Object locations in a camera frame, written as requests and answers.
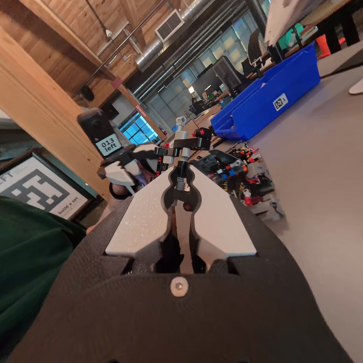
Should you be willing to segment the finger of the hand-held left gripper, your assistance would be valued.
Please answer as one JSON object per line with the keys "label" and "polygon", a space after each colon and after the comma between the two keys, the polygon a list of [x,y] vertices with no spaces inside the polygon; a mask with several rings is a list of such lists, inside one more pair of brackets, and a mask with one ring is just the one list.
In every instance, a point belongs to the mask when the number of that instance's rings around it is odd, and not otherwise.
{"label": "finger of the hand-held left gripper", "polygon": [[124,187],[131,195],[135,194],[133,187],[135,186],[135,177],[127,171],[119,162],[111,163],[104,167],[106,178],[115,185]]}
{"label": "finger of the hand-held left gripper", "polygon": [[155,149],[158,148],[153,143],[144,143],[136,146],[133,154],[136,155],[136,160],[148,172],[156,174],[159,156],[155,154]]}

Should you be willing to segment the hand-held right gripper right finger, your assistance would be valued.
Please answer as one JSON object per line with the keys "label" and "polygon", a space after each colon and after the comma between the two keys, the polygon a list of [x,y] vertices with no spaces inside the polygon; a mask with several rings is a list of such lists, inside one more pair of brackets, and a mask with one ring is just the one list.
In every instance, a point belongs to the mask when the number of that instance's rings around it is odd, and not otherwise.
{"label": "hand-held right gripper right finger", "polygon": [[198,239],[197,255],[204,262],[254,256],[257,251],[227,192],[190,166],[199,206],[193,214]]}

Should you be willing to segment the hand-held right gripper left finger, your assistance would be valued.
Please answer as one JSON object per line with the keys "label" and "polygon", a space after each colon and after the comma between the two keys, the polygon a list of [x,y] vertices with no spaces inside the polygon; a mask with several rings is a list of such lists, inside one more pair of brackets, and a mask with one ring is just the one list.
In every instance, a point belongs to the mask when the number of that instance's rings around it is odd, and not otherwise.
{"label": "hand-held right gripper left finger", "polygon": [[164,196],[171,187],[170,167],[131,199],[105,253],[108,256],[161,258],[161,242],[170,230],[170,213]]}

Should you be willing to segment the black lego sub-assembly red pins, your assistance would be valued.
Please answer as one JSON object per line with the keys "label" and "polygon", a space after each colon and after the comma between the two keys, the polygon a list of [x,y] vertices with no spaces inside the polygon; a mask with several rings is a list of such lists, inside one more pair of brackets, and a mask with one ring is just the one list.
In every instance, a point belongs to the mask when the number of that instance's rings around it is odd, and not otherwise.
{"label": "black lego sub-assembly red pins", "polygon": [[155,148],[157,156],[156,176],[167,172],[170,186],[166,188],[161,203],[166,210],[176,206],[178,201],[183,202],[183,208],[187,212],[193,212],[201,203],[201,195],[193,185],[195,173],[189,163],[191,151],[208,151],[211,145],[212,131],[206,128],[198,128],[188,137],[184,131],[186,117],[176,118],[176,131],[172,146],[165,142],[162,147]]}

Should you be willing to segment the large lego vehicle model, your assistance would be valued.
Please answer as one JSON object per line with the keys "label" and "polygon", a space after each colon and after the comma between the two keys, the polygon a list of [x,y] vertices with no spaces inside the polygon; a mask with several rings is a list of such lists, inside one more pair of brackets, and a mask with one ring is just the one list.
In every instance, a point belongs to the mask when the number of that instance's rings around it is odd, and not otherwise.
{"label": "large lego vehicle model", "polygon": [[190,162],[262,221],[278,221],[285,217],[275,196],[275,184],[258,148],[240,142],[227,151],[214,148],[198,152]]}

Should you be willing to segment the person's left forearm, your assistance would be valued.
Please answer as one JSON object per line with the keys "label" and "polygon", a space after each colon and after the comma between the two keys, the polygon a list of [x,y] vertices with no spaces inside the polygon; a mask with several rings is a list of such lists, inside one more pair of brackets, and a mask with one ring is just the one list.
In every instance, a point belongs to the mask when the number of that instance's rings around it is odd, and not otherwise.
{"label": "person's left forearm", "polygon": [[123,185],[110,183],[109,186],[110,197],[107,206],[102,212],[96,224],[92,225],[86,230],[86,234],[89,234],[103,219],[105,219],[111,212],[116,210],[121,205],[121,201],[127,199],[132,195],[130,191]]}

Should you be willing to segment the open lego instruction booklet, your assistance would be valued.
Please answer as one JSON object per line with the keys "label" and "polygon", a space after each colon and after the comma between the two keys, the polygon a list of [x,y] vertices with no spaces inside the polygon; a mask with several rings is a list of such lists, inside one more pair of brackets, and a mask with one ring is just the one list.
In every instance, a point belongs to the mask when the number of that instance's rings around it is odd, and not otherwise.
{"label": "open lego instruction booklet", "polygon": [[275,46],[286,31],[300,18],[299,0],[272,0],[266,23],[264,42]]}

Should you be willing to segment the person's left hand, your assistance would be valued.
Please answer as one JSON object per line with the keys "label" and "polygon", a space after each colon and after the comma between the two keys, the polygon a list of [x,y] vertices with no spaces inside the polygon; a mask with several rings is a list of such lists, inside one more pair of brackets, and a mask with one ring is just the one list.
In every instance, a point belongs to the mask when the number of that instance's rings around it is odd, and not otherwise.
{"label": "person's left hand", "polygon": [[139,167],[147,183],[150,183],[153,179],[157,177],[156,172],[151,168],[147,159],[139,161]]}

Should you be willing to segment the framed black white tag sign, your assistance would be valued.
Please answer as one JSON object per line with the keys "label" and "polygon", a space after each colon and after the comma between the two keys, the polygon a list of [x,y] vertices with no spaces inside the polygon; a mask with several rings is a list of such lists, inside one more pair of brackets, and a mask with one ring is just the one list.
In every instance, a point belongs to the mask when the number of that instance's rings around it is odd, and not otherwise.
{"label": "framed black white tag sign", "polygon": [[83,218],[98,198],[40,154],[40,149],[1,165],[0,194],[63,219]]}

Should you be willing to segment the plain blue plastic bin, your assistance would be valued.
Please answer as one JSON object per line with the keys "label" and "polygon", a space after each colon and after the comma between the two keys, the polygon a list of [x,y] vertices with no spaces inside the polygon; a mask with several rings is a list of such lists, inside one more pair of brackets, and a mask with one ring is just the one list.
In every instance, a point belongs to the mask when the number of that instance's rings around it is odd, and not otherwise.
{"label": "plain blue plastic bin", "polygon": [[252,119],[258,109],[257,93],[262,88],[263,78],[254,80],[242,93],[232,99],[216,116],[211,125],[215,134],[226,139],[246,140],[243,124]]}

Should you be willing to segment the blue plastic bin with tag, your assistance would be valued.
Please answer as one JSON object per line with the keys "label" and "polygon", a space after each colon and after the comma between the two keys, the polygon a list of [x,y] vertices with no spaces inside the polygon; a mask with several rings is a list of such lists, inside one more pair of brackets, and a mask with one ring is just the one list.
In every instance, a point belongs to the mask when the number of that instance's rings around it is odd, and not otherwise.
{"label": "blue plastic bin with tag", "polygon": [[320,83],[315,43],[294,53],[255,81],[259,86],[232,112],[235,130],[249,140]]}

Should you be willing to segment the person's green shirt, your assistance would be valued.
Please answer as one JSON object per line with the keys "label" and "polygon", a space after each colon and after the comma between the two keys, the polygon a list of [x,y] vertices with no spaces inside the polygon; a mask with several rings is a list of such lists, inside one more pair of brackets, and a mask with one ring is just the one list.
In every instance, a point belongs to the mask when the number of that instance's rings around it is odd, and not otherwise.
{"label": "person's green shirt", "polygon": [[80,224],[1,196],[1,360],[30,328],[61,267],[85,235]]}

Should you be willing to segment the white ceiling air vent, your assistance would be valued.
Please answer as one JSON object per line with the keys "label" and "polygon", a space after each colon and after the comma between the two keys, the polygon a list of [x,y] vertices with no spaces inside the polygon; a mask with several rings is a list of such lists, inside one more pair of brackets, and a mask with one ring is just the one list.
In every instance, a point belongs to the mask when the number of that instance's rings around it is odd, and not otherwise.
{"label": "white ceiling air vent", "polygon": [[175,9],[170,13],[166,20],[155,29],[155,34],[162,43],[165,43],[182,27],[182,25],[184,25],[184,20],[179,11]]}

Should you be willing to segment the teal container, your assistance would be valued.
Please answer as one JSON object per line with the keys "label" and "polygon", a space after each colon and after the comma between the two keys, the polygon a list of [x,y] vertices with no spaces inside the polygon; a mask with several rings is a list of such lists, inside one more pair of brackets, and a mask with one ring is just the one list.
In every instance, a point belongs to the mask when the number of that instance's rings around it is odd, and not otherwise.
{"label": "teal container", "polygon": [[[303,25],[301,23],[296,23],[294,25],[294,28],[296,29],[298,35],[301,34],[302,30],[304,29]],[[296,34],[293,29],[289,29],[279,40],[278,44],[281,50],[287,50],[288,48],[291,48],[296,43]]]}

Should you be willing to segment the silver air duct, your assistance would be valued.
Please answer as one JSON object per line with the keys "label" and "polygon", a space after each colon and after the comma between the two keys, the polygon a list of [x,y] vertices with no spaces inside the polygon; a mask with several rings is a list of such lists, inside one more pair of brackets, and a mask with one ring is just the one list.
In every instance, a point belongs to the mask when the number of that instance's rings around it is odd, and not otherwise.
{"label": "silver air duct", "polygon": [[246,1],[192,1],[179,12],[184,25],[165,43],[155,34],[135,58],[137,68],[144,72],[149,67],[167,69],[179,58],[182,58],[180,63],[185,62],[245,11]]}

